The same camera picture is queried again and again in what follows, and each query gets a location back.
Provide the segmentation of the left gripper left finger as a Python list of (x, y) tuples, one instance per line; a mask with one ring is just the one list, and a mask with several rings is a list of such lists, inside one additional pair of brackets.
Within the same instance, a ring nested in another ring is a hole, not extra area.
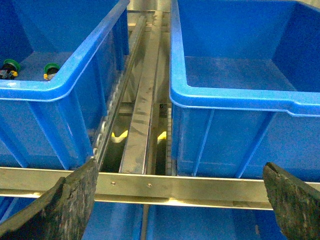
[(80, 240), (94, 203), (99, 164), (90, 159), (0, 225), (2, 240)]

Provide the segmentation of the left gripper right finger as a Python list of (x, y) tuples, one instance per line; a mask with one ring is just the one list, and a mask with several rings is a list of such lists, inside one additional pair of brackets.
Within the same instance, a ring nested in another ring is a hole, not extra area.
[(320, 191), (273, 162), (263, 167), (262, 177), (281, 233), (288, 240), (318, 240)]

